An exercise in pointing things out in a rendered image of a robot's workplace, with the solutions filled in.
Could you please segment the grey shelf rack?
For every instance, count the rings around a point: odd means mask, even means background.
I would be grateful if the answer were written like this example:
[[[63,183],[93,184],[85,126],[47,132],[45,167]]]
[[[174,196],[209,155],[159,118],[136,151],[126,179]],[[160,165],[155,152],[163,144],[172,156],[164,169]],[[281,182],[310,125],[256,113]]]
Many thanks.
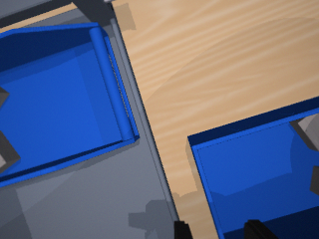
[[[112,1],[0,0],[0,29],[72,2],[78,8],[21,28],[98,22],[113,49],[139,137],[0,187],[0,239],[174,239],[174,221],[180,220]]]

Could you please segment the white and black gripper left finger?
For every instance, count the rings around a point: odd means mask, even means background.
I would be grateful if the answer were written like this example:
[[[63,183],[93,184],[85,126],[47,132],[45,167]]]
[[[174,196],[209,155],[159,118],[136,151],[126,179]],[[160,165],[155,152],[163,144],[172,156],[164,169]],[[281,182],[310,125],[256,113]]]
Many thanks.
[[[174,221],[174,239],[193,239],[188,223]]]

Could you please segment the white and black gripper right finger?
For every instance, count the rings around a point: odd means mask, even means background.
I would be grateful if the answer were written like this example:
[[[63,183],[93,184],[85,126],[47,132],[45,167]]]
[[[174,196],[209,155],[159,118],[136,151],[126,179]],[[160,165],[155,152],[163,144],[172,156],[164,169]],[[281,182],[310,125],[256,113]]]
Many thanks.
[[[244,239],[279,239],[260,220],[244,223]]]

